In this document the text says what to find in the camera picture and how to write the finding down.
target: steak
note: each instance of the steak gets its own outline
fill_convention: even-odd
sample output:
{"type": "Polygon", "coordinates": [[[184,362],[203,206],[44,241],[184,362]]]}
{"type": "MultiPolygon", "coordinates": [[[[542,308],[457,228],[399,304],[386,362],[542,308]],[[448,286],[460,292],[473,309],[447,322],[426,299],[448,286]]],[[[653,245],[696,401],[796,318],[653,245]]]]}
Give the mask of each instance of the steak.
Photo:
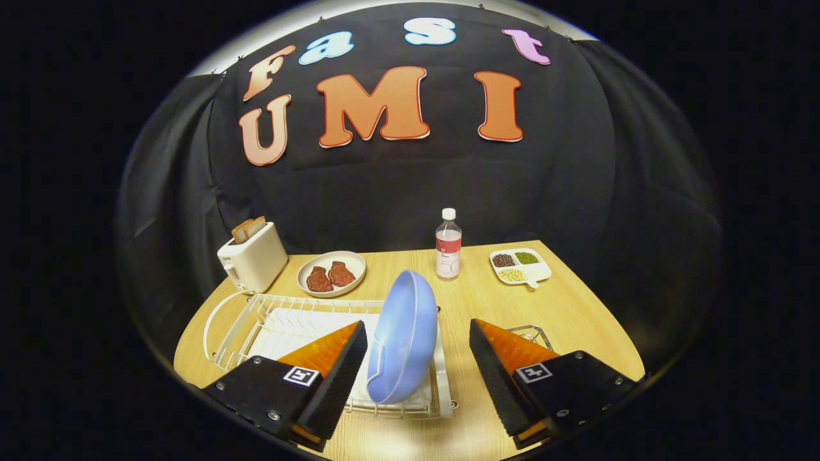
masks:
{"type": "Polygon", "coordinates": [[[353,283],[356,277],[344,265],[344,262],[333,261],[330,267],[330,283],[336,286],[347,286],[353,283]]]}
{"type": "Polygon", "coordinates": [[[313,267],[313,271],[310,273],[310,276],[307,277],[308,290],[316,291],[317,293],[333,291],[333,285],[330,283],[330,279],[327,278],[327,275],[325,275],[325,270],[324,267],[313,267]]]}

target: water bottle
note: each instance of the water bottle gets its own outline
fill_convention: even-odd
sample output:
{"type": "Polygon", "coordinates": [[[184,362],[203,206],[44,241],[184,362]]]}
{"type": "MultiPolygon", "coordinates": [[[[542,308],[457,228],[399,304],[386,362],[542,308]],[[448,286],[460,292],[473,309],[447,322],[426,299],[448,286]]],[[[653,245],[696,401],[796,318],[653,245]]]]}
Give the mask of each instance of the water bottle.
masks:
{"type": "Polygon", "coordinates": [[[435,230],[435,273],[450,280],[458,275],[461,266],[461,228],[456,226],[456,211],[453,208],[441,210],[444,222],[435,230]]]}

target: white toaster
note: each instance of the white toaster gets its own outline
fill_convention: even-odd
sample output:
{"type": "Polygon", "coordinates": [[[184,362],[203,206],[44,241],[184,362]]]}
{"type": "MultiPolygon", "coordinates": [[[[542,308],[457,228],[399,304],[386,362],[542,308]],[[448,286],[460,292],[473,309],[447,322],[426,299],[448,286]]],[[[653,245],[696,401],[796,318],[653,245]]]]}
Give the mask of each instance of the white toaster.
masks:
{"type": "Polygon", "coordinates": [[[243,244],[228,240],[216,256],[237,289],[257,293],[264,293],[288,263],[288,254],[272,222],[266,222],[243,244]]]}

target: red beans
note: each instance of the red beans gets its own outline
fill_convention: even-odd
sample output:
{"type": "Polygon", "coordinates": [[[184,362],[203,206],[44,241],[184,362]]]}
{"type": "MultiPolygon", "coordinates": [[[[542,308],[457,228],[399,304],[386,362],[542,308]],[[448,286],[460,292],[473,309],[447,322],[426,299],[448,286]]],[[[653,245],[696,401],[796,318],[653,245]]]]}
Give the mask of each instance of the red beans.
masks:
{"type": "Polygon", "coordinates": [[[493,256],[493,265],[496,267],[515,266],[515,262],[512,256],[502,253],[493,256]]]}

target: dish rack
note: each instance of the dish rack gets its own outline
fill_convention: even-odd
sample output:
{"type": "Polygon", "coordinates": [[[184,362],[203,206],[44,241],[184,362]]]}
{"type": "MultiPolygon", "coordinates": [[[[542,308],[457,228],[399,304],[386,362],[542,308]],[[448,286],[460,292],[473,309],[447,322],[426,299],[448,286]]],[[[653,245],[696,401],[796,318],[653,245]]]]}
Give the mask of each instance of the dish rack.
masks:
{"type": "MultiPolygon", "coordinates": [[[[367,343],[374,344],[384,301],[309,299],[255,294],[237,316],[211,360],[229,372],[249,357],[276,360],[324,335],[363,321],[367,343]]],[[[390,419],[451,418],[457,404],[450,399],[444,364],[441,329],[435,337],[429,377],[419,390],[399,404],[376,404],[367,394],[367,364],[371,348],[362,360],[343,414],[364,414],[390,419]]]]}

